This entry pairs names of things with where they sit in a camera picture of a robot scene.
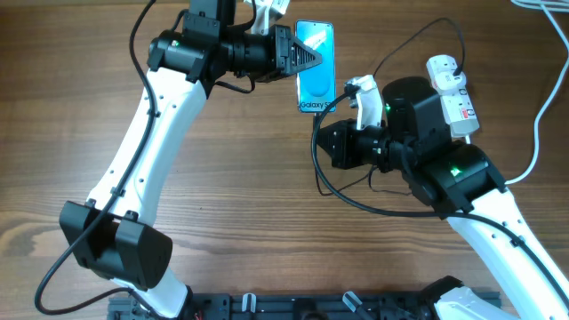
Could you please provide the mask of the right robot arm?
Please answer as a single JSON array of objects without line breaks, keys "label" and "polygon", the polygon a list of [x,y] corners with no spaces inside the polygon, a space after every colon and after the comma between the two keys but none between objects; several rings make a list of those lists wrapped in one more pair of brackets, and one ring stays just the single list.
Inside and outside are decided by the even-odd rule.
[{"label": "right robot arm", "polygon": [[356,77],[343,96],[369,124],[354,119],[324,125],[315,118],[310,148],[323,150],[339,169],[370,164],[400,171],[422,216],[449,223],[477,253],[521,319],[565,319],[568,281],[525,222],[512,192],[484,151],[456,140],[439,93],[421,76],[379,89],[372,76]]}]

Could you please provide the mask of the blue screen smartphone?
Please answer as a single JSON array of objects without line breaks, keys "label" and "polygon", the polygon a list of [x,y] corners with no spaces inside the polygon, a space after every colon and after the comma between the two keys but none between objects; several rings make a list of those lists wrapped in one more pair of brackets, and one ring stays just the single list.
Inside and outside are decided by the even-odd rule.
[{"label": "blue screen smartphone", "polygon": [[296,36],[322,56],[319,65],[297,75],[299,111],[320,113],[336,98],[333,24],[328,21],[298,20]]}]

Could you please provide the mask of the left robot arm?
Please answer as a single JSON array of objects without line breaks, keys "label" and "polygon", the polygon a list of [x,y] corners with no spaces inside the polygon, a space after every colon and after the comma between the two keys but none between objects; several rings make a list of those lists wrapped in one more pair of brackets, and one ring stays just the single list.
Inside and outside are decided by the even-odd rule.
[{"label": "left robot arm", "polygon": [[68,202],[60,227],[70,256],[130,293],[155,319],[198,319],[191,289],[170,269],[172,240],[157,231],[157,205],[185,134],[227,73],[270,83],[322,58],[279,24],[285,1],[254,1],[235,21],[233,1],[194,1],[150,44],[144,91],[100,182],[81,204]]}]

